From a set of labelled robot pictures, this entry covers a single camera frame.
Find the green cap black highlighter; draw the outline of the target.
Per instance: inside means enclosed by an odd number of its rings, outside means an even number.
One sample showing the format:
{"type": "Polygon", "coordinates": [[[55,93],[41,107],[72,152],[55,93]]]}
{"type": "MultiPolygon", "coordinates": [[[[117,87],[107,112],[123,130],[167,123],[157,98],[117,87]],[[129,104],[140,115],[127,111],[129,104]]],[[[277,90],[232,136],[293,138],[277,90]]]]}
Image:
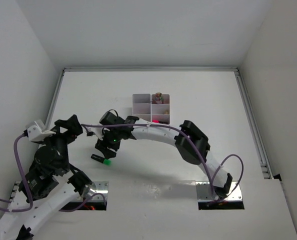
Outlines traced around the green cap black highlighter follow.
{"type": "Polygon", "coordinates": [[[101,164],[104,164],[106,166],[110,166],[111,165],[111,161],[109,159],[106,159],[102,156],[96,155],[96,154],[92,154],[90,157],[92,160],[95,160],[101,164]]]}

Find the colourful glue stick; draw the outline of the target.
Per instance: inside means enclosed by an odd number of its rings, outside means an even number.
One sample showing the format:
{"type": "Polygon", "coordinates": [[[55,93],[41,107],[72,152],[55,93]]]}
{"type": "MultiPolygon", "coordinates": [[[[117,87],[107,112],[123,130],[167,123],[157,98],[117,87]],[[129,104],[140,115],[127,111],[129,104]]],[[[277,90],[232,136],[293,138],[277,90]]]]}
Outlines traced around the colourful glue stick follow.
{"type": "Polygon", "coordinates": [[[164,96],[161,92],[156,92],[154,94],[154,102],[155,102],[155,104],[163,104],[164,103],[164,96]]]}

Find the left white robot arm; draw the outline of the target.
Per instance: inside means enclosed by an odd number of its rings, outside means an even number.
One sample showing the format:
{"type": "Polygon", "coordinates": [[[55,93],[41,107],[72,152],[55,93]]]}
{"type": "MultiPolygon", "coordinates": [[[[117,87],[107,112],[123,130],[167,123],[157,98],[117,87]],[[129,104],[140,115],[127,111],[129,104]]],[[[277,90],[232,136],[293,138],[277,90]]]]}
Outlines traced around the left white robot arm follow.
{"type": "Polygon", "coordinates": [[[31,122],[13,144],[21,181],[15,185],[8,207],[0,207],[0,240],[31,240],[41,226],[67,203],[86,198],[91,179],[69,163],[68,145],[83,133],[74,114],[57,120],[47,129],[41,120],[31,122]],[[41,147],[32,165],[24,172],[18,153],[18,142],[27,137],[41,147]]]}

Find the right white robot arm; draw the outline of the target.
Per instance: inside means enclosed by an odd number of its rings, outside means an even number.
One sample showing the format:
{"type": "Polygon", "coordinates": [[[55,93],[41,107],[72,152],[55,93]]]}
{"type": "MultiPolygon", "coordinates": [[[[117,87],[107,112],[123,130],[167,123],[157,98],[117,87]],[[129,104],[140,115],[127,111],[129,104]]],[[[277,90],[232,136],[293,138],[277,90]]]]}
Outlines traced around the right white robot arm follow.
{"type": "Polygon", "coordinates": [[[116,157],[121,140],[151,140],[175,147],[182,159],[198,166],[211,180],[211,190],[218,198],[229,194],[233,177],[224,170],[212,155],[208,137],[191,121],[185,120],[179,127],[149,122],[137,116],[123,119],[110,111],[99,123],[104,126],[97,134],[95,148],[106,159],[116,157]]]}

